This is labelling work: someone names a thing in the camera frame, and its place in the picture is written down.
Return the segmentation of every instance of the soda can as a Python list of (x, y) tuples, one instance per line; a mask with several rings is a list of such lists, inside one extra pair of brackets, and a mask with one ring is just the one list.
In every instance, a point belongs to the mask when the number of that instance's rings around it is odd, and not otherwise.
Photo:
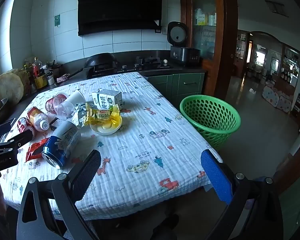
[(64, 121), (46, 142), (42, 157), (53, 167), (60, 169), (66, 164), (80, 138), (80, 130), (73, 123)]
[(34, 129), (33, 125), (31, 124), (31, 122), (30, 122), (30, 120), (28, 118), (21, 117), (18, 120), (17, 127), (18, 127), (18, 130), (19, 130), (20, 133), (22, 133), (24, 131), (27, 131), (27, 130), (31, 130), (31, 132), (32, 132), (32, 140), (34, 139), (34, 137), (35, 137), (35, 129)]

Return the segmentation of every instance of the ceiling vent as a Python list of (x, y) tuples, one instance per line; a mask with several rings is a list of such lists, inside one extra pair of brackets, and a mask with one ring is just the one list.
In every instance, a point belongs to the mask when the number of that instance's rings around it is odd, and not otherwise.
[(284, 4), (272, 2), (272, 1), (268, 1), (268, 0), (265, 0), (265, 2), (267, 3), (269, 10), (272, 11), (273, 13), (280, 14), (285, 17), (289, 17), (285, 12)]

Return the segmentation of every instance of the window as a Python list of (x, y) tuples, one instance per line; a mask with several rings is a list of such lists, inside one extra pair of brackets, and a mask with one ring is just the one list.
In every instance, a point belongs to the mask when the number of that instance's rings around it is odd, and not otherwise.
[(260, 51), (257, 51), (256, 53), (257, 53), (256, 65), (263, 67), (263, 64), (265, 63), (266, 54)]
[(247, 57), (247, 63), (250, 62), (251, 58), (251, 51), (252, 51), (252, 41), (249, 41), (249, 49), (248, 49), (248, 57)]
[(277, 72), (278, 71), (278, 67), (279, 67), (279, 60), (272, 57), (272, 60), (271, 60), (271, 73), (274, 73), (274, 72)]

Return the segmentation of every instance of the wooden cutting board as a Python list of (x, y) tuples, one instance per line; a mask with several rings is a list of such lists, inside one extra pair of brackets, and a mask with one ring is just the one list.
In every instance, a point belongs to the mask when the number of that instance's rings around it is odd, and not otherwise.
[(0, 75), (0, 100), (7, 98), (16, 105), (28, 88), (29, 79), (22, 69), (12, 69)]

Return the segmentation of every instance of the blue can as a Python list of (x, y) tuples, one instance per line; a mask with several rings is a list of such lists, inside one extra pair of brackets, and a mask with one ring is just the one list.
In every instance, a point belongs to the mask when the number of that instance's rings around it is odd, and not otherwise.
[(63, 121), (43, 147), (42, 157), (53, 167), (60, 169), (66, 164), (80, 138), (79, 129), (73, 123)]

